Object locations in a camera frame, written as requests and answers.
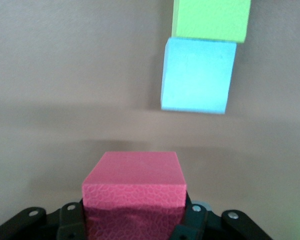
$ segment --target blue block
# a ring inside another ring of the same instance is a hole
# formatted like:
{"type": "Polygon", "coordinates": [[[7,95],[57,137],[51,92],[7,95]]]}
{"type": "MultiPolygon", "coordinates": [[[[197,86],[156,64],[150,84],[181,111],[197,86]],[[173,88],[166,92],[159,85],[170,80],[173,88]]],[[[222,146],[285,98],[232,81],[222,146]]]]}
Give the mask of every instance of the blue block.
{"type": "Polygon", "coordinates": [[[161,109],[224,114],[236,55],[234,42],[169,38],[161,109]]]}

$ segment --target gray surface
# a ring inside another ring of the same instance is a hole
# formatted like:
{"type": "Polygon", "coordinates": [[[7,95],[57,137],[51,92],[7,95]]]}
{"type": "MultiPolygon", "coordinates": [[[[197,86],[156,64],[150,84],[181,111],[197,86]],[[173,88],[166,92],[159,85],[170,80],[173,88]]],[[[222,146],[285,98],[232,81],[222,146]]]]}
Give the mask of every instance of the gray surface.
{"type": "Polygon", "coordinates": [[[300,239],[300,0],[253,0],[226,115],[160,111],[172,0],[0,1],[0,224],[105,151],[176,151],[190,196],[300,239]]]}

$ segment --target green block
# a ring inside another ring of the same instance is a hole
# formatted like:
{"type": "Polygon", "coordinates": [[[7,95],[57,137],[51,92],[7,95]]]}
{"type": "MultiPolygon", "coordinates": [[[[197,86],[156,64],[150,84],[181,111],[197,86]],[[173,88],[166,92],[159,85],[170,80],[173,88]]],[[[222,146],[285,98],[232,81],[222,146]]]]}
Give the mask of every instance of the green block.
{"type": "Polygon", "coordinates": [[[251,0],[174,0],[172,37],[243,43],[251,0]]]}

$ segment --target pink block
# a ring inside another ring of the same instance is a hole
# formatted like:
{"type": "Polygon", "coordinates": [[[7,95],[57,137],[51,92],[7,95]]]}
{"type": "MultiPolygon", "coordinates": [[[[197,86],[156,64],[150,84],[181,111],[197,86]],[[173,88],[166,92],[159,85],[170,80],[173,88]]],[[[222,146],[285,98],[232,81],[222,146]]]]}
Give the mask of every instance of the pink block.
{"type": "Polygon", "coordinates": [[[167,240],[185,210],[175,152],[106,152],[82,184],[89,240],[167,240]]]}

